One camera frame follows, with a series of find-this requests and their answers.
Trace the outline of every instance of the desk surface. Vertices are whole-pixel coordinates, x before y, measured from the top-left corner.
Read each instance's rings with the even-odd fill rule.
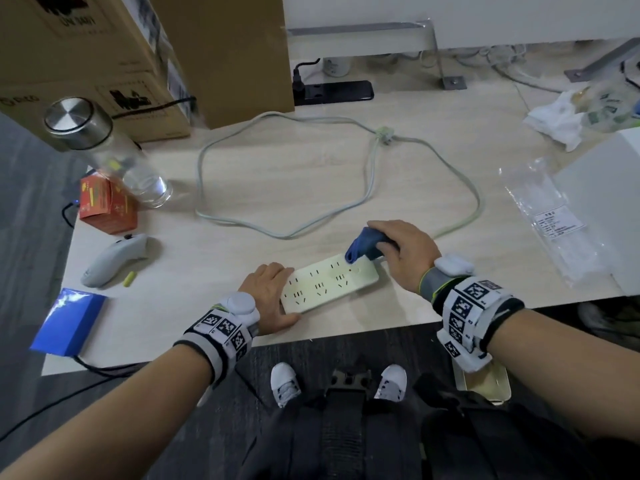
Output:
[[[480,77],[474,72],[466,91],[444,92],[415,65],[402,61],[393,73],[377,70],[373,75],[365,68],[376,87],[373,101],[302,107],[296,114],[349,116],[434,144],[486,197],[482,217],[439,239],[440,249],[466,256],[478,273],[507,286],[527,306],[621,295],[608,276],[569,288],[500,182],[501,167],[544,156],[558,166],[568,162],[555,143],[522,124],[527,99],[542,94],[533,107],[554,96],[523,89],[491,72]],[[138,230],[156,239],[154,257],[137,265],[140,272],[130,288],[121,284],[124,272],[101,291],[111,299],[84,347],[86,362],[106,367],[154,359],[259,264],[279,261],[302,267],[345,252],[368,219],[404,219],[435,232],[474,209],[471,193],[430,151],[394,143],[380,150],[370,201],[297,239],[279,241],[247,228],[215,225],[193,212],[195,161],[204,142],[229,131],[196,129],[189,139],[145,145],[153,165],[174,183],[175,197],[160,209],[140,212]],[[263,121],[208,154],[204,181],[209,210],[272,230],[291,229],[363,193],[363,165],[371,145],[372,136],[352,125]],[[62,286],[84,289],[80,276],[113,241],[78,222]],[[377,285],[309,312],[291,329],[260,337],[257,343],[440,320],[427,302],[391,281],[385,266],[379,266]],[[69,359],[47,356],[42,373],[78,369]]]

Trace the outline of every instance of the shoe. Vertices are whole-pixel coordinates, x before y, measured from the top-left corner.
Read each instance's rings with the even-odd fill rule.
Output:
[[[302,394],[296,373],[286,362],[280,362],[271,370],[271,390],[279,408],[283,408],[294,397]]]
[[[404,399],[406,391],[406,372],[402,366],[393,363],[382,371],[382,380],[374,399],[386,399],[399,403]]]

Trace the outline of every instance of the hand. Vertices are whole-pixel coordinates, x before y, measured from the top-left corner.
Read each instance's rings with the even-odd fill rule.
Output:
[[[369,221],[367,224],[397,242],[400,251],[388,242],[379,242],[376,247],[387,258],[393,279],[405,290],[418,293],[423,275],[442,256],[434,240],[409,222]]]
[[[254,273],[244,279],[238,288],[238,291],[249,293],[255,300],[255,307],[260,312],[259,335],[284,330],[302,317],[299,313],[283,315],[280,311],[280,295],[292,273],[292,267],[285,268],[277,262],[272,262],[268,266],[261,264]]]

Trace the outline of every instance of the gray carpet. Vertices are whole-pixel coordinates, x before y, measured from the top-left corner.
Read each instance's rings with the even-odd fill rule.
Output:
[[[81,161],[50,149],[0,114],[0,435],[30,412],[76,389],[98,382],[90,372],[40,378],[42,355],[28,347],[60,290],[71,229],[60,217],[69,201],[65,189],[85,170]],[[323,388],[336,365],[362,356],[375,374],[389,363],[405,367],[410,381],[432,371],[452,382],[446,352],[437,342],[438,324],[375,331],[260,347],[240,370],[270,407],[271,367],[292,364],[309,389]],[[117,381],[61,403],[28,422],[0,445],[0,469]],[[546,405],[512,379],[513,400],[549,416]],[[411,391],[406,400],[425,411]],[[231,375],[178,432],[148,473],[149,479],[232,479],[247,445],[268,412]]]

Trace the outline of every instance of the socket outlet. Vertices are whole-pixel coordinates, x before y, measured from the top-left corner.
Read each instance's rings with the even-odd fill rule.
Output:
[[[295,270],[280,301],[286,313],[302,313],[370,286],[379,278],[366,256],[349,264],[343,254],[338,254]]]

